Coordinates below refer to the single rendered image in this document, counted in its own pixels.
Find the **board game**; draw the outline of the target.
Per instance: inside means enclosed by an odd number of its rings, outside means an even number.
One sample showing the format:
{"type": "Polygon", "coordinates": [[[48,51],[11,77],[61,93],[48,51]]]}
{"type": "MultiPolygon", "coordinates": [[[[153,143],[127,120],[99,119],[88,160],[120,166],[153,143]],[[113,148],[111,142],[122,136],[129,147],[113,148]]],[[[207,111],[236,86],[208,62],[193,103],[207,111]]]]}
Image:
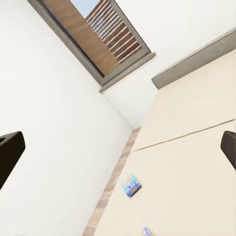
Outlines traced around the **board game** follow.
{"type": "Polygon", "coordinates": [[[126,195],[130,197],[140,186],[141,184],[135,178],[133,174],[130,174],[122,183],[126,195]]]}
{"type": "Polygon", "coordinates": [[[145,226],[138,234],[135,236],[152,236],[149,228],[145,226]]]}

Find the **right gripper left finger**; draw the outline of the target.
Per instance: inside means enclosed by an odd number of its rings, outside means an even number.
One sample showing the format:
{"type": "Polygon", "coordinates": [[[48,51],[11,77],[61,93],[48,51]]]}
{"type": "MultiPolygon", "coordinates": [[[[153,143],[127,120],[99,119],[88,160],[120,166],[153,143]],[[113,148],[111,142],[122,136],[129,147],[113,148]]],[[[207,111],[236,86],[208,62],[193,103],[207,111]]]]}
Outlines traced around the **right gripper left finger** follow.
{"type": "Polygon", "coordinates": [[[0,136],[0,190],[26,149],[22,131],[0,136]]]}

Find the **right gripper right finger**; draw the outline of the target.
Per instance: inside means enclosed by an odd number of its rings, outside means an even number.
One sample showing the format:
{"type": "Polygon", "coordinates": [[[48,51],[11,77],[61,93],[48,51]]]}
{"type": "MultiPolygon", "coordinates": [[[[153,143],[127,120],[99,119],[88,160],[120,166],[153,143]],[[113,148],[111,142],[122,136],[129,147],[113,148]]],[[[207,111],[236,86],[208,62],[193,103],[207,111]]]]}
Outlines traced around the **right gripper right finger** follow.
{"type": "Polygon", "coordinates": [[[220,147],[236,170],[236,133],[225,131],[220,147]]]}

